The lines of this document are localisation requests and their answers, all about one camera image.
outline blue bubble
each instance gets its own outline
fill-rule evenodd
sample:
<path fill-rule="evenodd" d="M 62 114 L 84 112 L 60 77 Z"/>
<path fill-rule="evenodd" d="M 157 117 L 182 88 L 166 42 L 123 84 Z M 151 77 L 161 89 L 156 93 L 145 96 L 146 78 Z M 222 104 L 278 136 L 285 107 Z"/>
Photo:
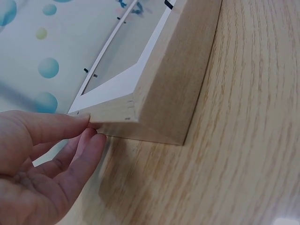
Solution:
<path fill-rule="evenodd" d="M 55 113 L 58 102 L 54 95 L 42 92 L 36 97 L 35 106 L 38 113 Z"/>
<path fill-rule="evenodd" d="M 43 8 L 43 13 L 45 15 L 54 15 L 57 11 L 57 8 L 54 4 L 45 5 Z"/>
<path fill-rule="evenodd" d="M 58 74 L 60 66 L 55 59 L 46 58 L 39 63 L 37 69 L 42 77 L 49 79 L 55 77 Z"/>
<path fill-rule="evenodd" d="M 72 0 L 53 0 L 55 2 L 69 2 L 69 1 L 72 1 Z"/>
<path fill-rule="evenodd" d="M 11 23 L 17 15 L 17 4 L 14 0 L 0 0 L 0 26 Z"/>

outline wood grain surface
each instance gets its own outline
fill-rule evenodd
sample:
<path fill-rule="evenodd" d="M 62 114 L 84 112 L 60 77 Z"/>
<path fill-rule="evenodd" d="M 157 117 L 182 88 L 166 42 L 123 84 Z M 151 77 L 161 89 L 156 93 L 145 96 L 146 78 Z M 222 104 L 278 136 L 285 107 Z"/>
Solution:
<path fill-rule="evenodd" d="M 223 0 L 185 146 L 111 139 L 60 224 L 277 218 L 300 219 L 300 1 Z"/>

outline glass pane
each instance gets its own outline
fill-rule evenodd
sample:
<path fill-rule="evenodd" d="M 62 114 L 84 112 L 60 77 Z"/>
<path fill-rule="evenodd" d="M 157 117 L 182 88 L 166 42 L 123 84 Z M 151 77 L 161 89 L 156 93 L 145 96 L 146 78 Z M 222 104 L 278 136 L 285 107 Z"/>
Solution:
<path fill-rule="evenodd" d="M 103 55 L 84 94 L 133 66 L 166 10 L 163 0 L 139 0 Z"/>
<path fill-rule="evenodd" d="M 67 113 L 124 1 L 0 0 L 0 111 Z"/>

